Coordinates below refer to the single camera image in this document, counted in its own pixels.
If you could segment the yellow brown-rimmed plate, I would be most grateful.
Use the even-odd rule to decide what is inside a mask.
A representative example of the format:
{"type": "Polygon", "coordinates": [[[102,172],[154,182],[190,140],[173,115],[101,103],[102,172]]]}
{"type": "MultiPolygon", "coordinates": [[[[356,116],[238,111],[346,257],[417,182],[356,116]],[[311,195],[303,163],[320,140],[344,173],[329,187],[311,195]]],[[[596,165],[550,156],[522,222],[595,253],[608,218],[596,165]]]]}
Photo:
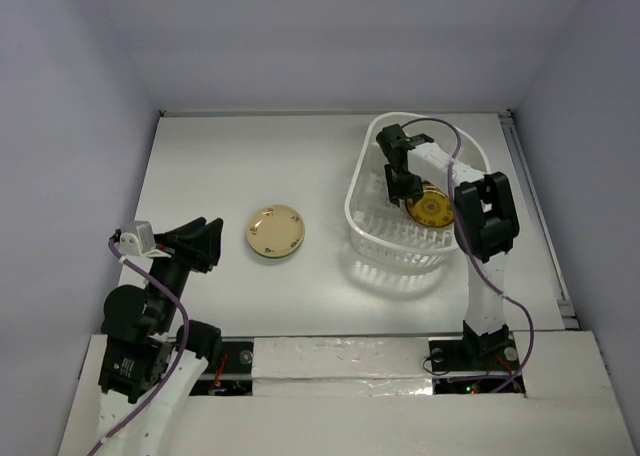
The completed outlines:
{"type": "Polygon", "coordinates": [[[419,199],[407,199],[405,209],[418,224],[428,228],[444,228],[454,222],[454,213],[448,196],[430,182],[422,184],[419,199]]]}

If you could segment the beige plate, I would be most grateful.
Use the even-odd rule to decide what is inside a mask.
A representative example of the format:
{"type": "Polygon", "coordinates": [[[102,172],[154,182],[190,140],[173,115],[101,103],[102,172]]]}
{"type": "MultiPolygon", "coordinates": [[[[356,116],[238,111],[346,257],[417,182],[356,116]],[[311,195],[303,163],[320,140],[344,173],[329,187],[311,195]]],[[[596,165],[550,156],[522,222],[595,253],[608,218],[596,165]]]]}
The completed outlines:
{"type": "Polygon", "coordinates": [[[297,210],[287,205],[263,207],[253,213],[247,223],[246,238],[249,246],[256,239],[299,237],[305,237],[304,220],[297,210]]]}

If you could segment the lime green plate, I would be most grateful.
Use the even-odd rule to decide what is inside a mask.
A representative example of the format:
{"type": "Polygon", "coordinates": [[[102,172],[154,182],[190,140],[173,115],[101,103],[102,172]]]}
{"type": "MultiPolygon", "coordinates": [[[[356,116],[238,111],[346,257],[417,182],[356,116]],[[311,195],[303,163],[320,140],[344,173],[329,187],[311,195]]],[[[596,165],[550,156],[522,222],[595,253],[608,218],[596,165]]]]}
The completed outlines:
{"type": "Polygon", "coordinates": [[[250,242],[259,256],[267,259],[282,259],[293,255],[304,243],[304,238],[263,238],[250,242]]]}

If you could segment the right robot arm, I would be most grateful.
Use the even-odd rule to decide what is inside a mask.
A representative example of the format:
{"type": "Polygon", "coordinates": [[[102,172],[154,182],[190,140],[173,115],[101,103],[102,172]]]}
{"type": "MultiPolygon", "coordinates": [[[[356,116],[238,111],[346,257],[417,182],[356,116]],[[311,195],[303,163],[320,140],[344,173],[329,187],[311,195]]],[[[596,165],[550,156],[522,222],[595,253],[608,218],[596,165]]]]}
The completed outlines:
{"type": "Polygon", "coordinates": [[[458,128],[442,119],[433,121],[453,131],[456,143],[451,154],[425,134],[407,135],[399,124],[384,127],[376,142],[387,159],[384,170],[390,202],[417,202],[424,181],[440,186],[448,193],[455,240],[466,256],[468,305],[462,336],[429,343],[429,371],[437,376],[485,373],[497,369],[504,351],[514,347],[501,287],[520,225],[508,177],[460,161],[458,128]]]}

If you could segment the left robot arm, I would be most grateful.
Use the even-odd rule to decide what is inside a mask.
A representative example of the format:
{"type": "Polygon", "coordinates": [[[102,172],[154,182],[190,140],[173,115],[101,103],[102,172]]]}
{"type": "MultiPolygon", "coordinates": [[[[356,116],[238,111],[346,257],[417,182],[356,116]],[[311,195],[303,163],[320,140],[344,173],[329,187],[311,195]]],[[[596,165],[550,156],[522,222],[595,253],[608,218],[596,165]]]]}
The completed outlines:
{"type": "Polygon", "coordinates": [[[192,273],[219,262],[223,221],[196,218],[156,233],[147,221],[116,229],[108,248],[144,284],[120,285],[103,305],[106,347],[92,455],[163,455],[186,400],[222,355],[219,328],[189,318],[181,301],[192,273]]]}

